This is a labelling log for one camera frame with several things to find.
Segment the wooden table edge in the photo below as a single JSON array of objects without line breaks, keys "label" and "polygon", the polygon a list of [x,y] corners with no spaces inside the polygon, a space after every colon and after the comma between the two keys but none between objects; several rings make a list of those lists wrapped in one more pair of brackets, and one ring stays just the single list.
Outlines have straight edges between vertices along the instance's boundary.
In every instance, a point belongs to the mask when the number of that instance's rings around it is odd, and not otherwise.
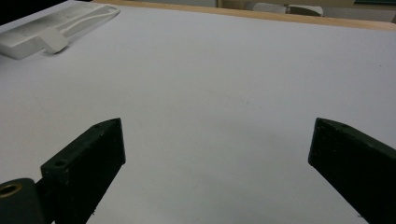
[{"label": "wooden table edge", "polygon": [[184,6],[184,5],[171,5],[171,4],[125,1],[125,0],[93,0],[93,2],[111,4],[117,6],[127,6],[127,7],[149,7],[149,8],[162,8],[162,9],[191,11],[191,12],[202,12],[202,13],[245,17],[245,18],[268,20],[268,21],[288,21],[288,22],[342,26],[342,27],[370,29],[370,30],[382,30],[382,31],[393,31],[393,32],[396,31],[395,23],[384,22],[384,21],[357,21],[357,20],[347,20],[347,19],[338,19],[338,18],[310,17],[310,16],[300,16],[300,15],[290,15],[290,14],[280,14],[280,13],[218,8],[218,7],[193,7],[193,6]]}]

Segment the white tabletop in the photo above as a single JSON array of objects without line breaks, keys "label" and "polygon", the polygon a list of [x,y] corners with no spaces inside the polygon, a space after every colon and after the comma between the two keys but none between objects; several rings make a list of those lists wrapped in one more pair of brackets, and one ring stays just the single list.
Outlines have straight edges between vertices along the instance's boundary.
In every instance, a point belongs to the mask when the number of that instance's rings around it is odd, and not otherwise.
[{"label": "white tabletop", "polygon": [[0,182],[120,117],[89,223],[366,223],[307,163],[315,119],[396,147],[396,33],[122,7],[57,55],[0,57]]}]

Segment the floor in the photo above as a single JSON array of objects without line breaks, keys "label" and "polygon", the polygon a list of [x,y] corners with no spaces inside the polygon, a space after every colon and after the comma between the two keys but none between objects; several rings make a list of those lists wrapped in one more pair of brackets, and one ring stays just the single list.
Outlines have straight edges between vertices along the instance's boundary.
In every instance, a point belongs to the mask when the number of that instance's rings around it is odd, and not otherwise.
[{"label": "floor", "polygon": [[[155,3],[169,3],[177,5],[189,5],[200,7],[215,7],[216,0],[144,0]],[[392,10],[370,10],[370,9],[353,9],[324,7],[323,16],[331,18],[344,18],[364,21],[392,21],[396,11]]]}]

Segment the screw hole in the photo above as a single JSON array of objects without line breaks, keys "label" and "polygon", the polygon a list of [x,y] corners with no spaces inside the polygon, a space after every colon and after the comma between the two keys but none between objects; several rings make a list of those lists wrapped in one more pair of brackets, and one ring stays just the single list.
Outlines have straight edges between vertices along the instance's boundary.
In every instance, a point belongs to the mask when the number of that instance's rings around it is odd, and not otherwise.
[{"label": "screw hole", "polygon": [[18,192],[22,188],[21,184],[10,184],[0,188],[0,198],[6,198]]},{"label": "screw hole", "polygon": [[57,161],[55,162],[55,166],[64,166],[66,165],[67,161]]}]

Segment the white plastic object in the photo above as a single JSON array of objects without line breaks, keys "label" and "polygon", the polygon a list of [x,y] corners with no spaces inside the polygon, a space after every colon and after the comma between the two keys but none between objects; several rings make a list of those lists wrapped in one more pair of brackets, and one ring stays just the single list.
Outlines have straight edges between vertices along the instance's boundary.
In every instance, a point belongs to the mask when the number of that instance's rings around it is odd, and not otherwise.
[{"label": "white plastic object", "polygon": [[57,53],[64,49],[68,40],[55,27],[44,30],[36,39],[37,45],[41,45],[48,53]]},{"label": "white plastic object", "polygon": [[257,3],[251,7],[251,10],[285,14],[287,7],[277,4]]},{"label": "white plastic object", "polygon": [[[69,37],[119,12],[118,8],[111,5],[79,2],[0,34],[0,53],[13,59],[23,59],[44,47],[47,47],[46,50],[49,52],[53,52],[64,44],[63,37]],[[59,34],[47,30],[50,27],[56,28]],[[55,36],[60,38],[59,43],[53,39]]]}]

